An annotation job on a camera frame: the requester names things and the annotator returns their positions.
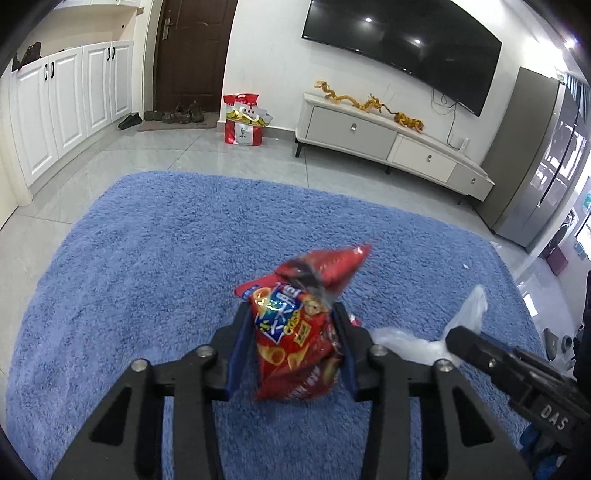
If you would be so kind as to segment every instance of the blue shaggy carpet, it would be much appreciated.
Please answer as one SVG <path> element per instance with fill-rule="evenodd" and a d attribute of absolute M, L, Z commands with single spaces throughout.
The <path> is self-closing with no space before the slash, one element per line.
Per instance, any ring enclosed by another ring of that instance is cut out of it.
<path fill-rule="evenodd" d="M 473 233 L 282 184 L 142 173 L 97 200 L 39 281 L 12 360 L 8 437 L 38 479 L 50 478 L 133 359 L 179 359 L 232 321 L 235 285 L 311 249 L 360 242 L 374 250 L 341 299 L 365 327 L 394 325 L 435 340 L 481 283 L 489 304 L 483 331 L 541 353 L 507 268 Z M 256 403 L 251 352 L 240 391 L 214 406 L 226 479 L 359 478 L 370 405 L 355 404 L 341 385 L 309 403 Z M 516 440 L 524 421 L 505 396 L 484 375 L 463 371 Z M 163 458 L 171 479 L 167 407 Z M 414 414 L 411 477 L 418 478 Z"/>

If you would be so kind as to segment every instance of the wall-mounted tv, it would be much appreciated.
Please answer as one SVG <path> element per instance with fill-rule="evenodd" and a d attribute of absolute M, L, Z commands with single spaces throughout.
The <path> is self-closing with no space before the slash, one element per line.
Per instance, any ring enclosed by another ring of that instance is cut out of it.
<path fill-rule="evenodd" d="M 302 38 L 396 67 L 477 116 L 501 52 L 501 42 L 451 0 L 312 0 Z"/>

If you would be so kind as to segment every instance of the stainless steel refrigerator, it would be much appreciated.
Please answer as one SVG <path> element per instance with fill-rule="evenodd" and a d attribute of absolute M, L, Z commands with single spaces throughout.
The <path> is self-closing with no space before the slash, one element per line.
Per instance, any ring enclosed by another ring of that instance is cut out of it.
<path fill-rule="evenodd" d="M 482 168 L 495 182 L 475 206 L 488 227 L 530 250 L 588 155 L 588 134 L 565 85 L 520 68 Z"/>

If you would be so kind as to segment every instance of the white plastic bag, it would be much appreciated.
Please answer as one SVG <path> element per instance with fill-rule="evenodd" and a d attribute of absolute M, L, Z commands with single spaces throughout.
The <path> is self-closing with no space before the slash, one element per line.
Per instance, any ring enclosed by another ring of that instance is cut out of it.
<path fill-rule="evenodd" d="M 376 328 L 369 333 L 374 343 L 386 346 L 409 362 L 432 365 L 440 358 L 447 358 L 456 367 L 459 367 L 462 360 L 447 350 L 445 338 L 451 329 L 459 326 L 464 326 L 480 334 L 487 308 L 488 304 L 486 303 L 484 287 L 477 285 L 462 304 L 460 311 L 456 313 L 454 318 L 452 318 L 443 330 L 441 340 L 429 342 L 428 340 L 415 337 L 410 332 L 405 332 L 394 327 Z"/>

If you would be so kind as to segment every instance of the tile floor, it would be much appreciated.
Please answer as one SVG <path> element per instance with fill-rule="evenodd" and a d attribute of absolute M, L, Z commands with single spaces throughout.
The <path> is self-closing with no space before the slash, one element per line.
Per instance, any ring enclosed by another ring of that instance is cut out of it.
<path fill-rule="evenodd" d="M 211 130 L 114 132 L 66 165 L 30 205 L 18 208 L 0 230 L 0 423 L 14 342 L 38 279 L 72 225 L 109 186 L 130 173 L 168 169 L 266 179 L 397 207 L 490 239 L 518 275 L 525 252 L 493 237 L 466 201 L 457 205 L 460 197 L 450 190 L 398 170 L 385 174 L 384 166 L 349 155 L 308 146 L 295 158 L 294 151 L 295 144 L 268 138 L 256 148 L 227 145 Z M 538 328 L 574 325 L 571 318 L 561 321 L 568 309 L 545 262 L 537 259 L 517 283 L 536 305 Z"/>

